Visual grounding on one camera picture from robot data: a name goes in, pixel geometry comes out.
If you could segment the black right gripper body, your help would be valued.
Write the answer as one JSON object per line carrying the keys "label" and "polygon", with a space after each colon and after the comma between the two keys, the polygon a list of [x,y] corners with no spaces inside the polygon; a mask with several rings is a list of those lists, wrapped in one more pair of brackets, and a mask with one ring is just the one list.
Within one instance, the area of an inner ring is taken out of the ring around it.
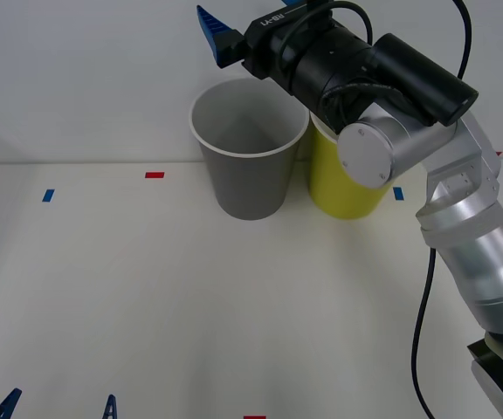
{"label": "black right gripper body", "polygon": [[243,67],[288,93],[323,93],[335,86],[335,22],[331,10],[293,26],[326,1],[298,1],[254,20],[244,34]]}

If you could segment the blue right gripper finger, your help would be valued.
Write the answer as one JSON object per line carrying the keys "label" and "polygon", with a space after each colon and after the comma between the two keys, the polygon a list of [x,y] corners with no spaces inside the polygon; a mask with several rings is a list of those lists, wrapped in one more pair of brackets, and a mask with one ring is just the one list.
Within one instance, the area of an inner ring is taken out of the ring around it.
{"label": "blue right gripper finger", "polygon": [[200,5],[196,7],[196,13],[219,68],[225,68],[245,59],[246,41],[242,33],[213,17]]}

